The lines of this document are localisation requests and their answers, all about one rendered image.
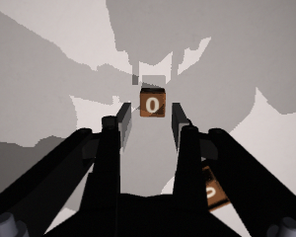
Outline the brown wooden cube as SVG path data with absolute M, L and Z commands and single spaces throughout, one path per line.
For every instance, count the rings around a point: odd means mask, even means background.
M 222 197 L 222 192 L 209 168 L 202 171 L 202 173 L 205 175 L 207 200 L 212 201 L 216 198 Z
M 140 116 L 163 118 L 166 109 L 164 88 L 142 88 L 140 91 Z

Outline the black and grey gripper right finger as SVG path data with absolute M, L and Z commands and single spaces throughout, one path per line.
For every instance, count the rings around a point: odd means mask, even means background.
M 227 131 L 198 132 L 180 103 L 172 131 L 179 156 L 167 237 L 213 237 L 201 157 L 251 237 L 296 237 L 296 196 Z

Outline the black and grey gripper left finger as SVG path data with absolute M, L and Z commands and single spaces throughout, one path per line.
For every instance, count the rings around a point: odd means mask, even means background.
M 102 132 L 77 129 L 52 149 L 0 194 L 0 237 L 41 237 L 94 162 L 69 237 L 117 237 L 120 154 L 131 128 L 131 103 L 123 103 L 102 118 Z

